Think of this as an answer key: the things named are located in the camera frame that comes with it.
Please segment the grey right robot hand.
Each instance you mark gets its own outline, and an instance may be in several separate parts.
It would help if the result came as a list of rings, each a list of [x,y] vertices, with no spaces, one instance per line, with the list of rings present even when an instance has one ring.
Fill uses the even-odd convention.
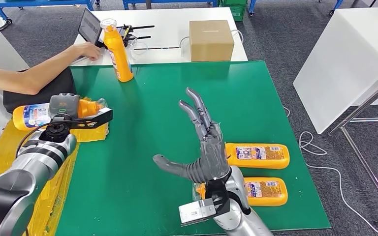
[[[153,161],[163,171],[186,178],[194,183],[203,183],[225,177],[230,172],[220,125],[211,119],[202,97],[193,89],[186,88],[194,106],[180,100],[179,107],[185,111],[195,127],[200,141],[200,157],[189,164],[172,162],[161,154]]]

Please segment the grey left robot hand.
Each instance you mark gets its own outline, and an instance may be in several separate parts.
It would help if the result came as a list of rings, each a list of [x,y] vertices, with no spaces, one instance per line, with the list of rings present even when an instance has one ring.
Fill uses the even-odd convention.
[[[49,101],[49,117],[58,114],[66,114],[72,118],[78,118],[80,95],[73,93],[60,93],[51,96]]]

